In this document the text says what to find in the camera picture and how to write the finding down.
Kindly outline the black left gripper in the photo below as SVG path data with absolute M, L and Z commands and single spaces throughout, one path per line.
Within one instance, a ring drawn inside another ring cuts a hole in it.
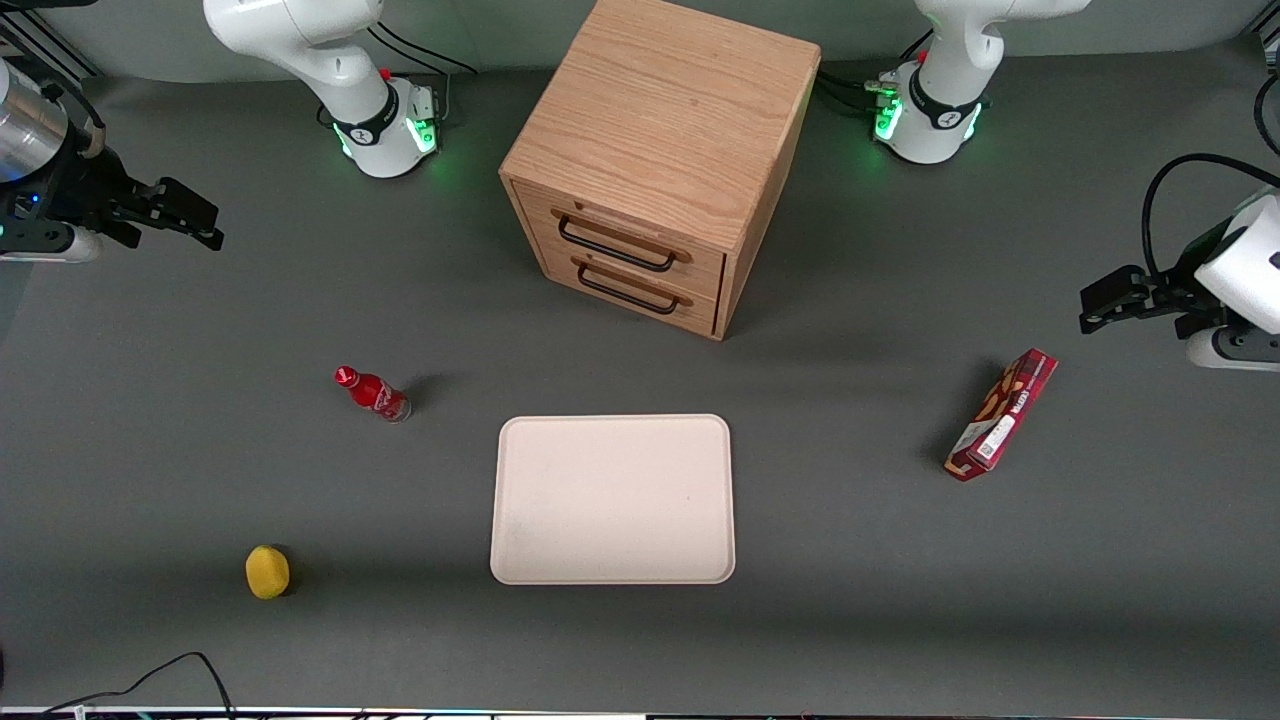
M 1225 225 L 1212 225 L 1192 240 L 1171 266 L 1161 270 L 1152 231 L 1143 225 L 1143 268 L 1120 266 L 1080 291 L 1080 333 L 1093 334 L 1115 322 L 1130 319 L 1134 309 L 1144 305 L 1143 319 L 1178 314 L 1175 332 L 1180 340 L 1198 331 L 1231 325 L 1235 322 L 1233 311 L 1196 278 L 1196 272 L 1224 246 L 1226 234 Z

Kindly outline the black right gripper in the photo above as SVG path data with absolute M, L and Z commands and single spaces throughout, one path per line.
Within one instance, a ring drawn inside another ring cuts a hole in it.
M 137 249 L 145 227 L 180 232 L 220 251 L 218 213 L 178 179 L 138 182 L 109 149 L 91 159 L 63 149 L 24 178 L 3 177 L 3 250 L 67 251 L 78 231 Z

